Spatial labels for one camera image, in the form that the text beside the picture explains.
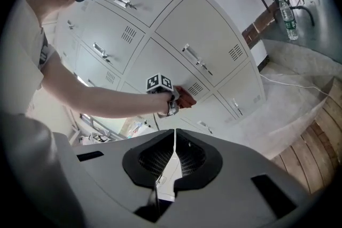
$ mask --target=white t-shirt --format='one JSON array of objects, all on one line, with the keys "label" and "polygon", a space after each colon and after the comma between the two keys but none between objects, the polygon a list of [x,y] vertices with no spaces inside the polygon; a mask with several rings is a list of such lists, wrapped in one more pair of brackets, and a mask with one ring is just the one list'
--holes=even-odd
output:
[{"label": "white t-shirt", "polygon": [[17,0],[1,37],[1,110],[23,114],[43,80],[41,69],[54,53],[26,0]]}]

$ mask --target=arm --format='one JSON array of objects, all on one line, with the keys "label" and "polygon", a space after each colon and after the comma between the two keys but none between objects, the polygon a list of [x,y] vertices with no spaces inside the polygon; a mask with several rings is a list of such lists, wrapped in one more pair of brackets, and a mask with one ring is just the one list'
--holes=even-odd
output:
[{"label": "arm", "polygon": [[54,53],[42,69],[42,87],[70,108],[89,115],[123,118],[168,111],[171,95],[132,94],[109,89],[87,87],[63,66]]}]

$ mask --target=person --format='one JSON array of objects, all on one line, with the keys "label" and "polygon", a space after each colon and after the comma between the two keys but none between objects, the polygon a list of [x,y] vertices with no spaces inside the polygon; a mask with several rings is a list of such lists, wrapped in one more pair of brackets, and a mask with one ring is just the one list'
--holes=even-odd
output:
[{"label": "person", "polygon": [[[47,42],[42,22],[52,12],[84,0],[17,0],[1,39],[1,109],[25,114],[34,92],[43,87],[64,105],[80,113],[123,118],[168,112],[169,92],[137,95],[98,87],[87,87],[62,63]],[[182,87],[180,108],[196,103]]]}]

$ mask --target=plastic water bottle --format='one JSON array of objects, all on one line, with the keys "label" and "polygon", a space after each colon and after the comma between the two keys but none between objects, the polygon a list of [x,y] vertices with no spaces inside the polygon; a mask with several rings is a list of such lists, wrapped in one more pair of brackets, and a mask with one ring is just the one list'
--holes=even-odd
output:
[{"label": "plastic water bottle", "polygon": [[289,37],[290,40],[297,40],[298,31],[296,29],[296,22],[294,21],[294,17],[293,17],[290,7],[284,0],[280,0],[279,8],[280,8],[280,11],[282,13],[282,16],[285,22],[287,36]]}]

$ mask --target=wooden plank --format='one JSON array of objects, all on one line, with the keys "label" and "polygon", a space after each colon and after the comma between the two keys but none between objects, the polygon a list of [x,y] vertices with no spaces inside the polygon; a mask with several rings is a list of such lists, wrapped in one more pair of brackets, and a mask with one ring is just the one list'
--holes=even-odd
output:
[{"label": "wooden plank", "polygon": [[342,83],[336,78],[333,79],[329,95],[342,108]]},{"label": "wooden plank", "polygon": [[311,128],[314,130],[317,136],[323,133],[323,130],[320,128],[320,126],[316,123],[316,121],[313,121],[313,123],[310,125]]},{"label": "wooden plank", "polygon": [[323,188],[324,185],[320,170],[305,141],[302,138],[298,138],[291,146],[303,168],[310,193],[315,193],[317,190]]},{"label": "wooden plank", "polygon": [[283,159],[280,155],[275,156],[271,161],[275,163],[277,166],[279,166],[281,169],[287,172]]},{"label": "wooden plank", "polygon": [[324,186],[329,185],[332,181],[335,171],[333,169],[330,157],[325,150],[322,142],[319,140],[318,136],[315,134],[311,127],[308,127],[301,136],[309,147],[314,159],[316,160],[318,169],[320,170],[320,173],[322,175]]},{"label": "wooden plank", "polygon": [[325,101],[323,108],[342,130],[342,108],[330,97]]},{"label": "wooden plank", "polygon": [[337,155],[335,153],[335,150],[332,148],[332,145],[326,136],[325,133],[322,133],[318,136],[318,139],[321,141],[322,145],[324,146],[325,150],[327,151],[330,161],[332,163],[332,166],[334,170],[336,170],[339,166]]},{"label": "wooden plank", "polygon": [[342,162],[342,131],[332,117],[321,109],[316,117],[316,122],[327,135],[332,148],[336,152],[338,161]]},{"label": "wooden plank", "polygon": [[280,154],[280,156],[283,159],[288,173],[292,175],[309,192],[308,181],[306,180],[303,168],[301,167],[292,147],[289,146]]}]

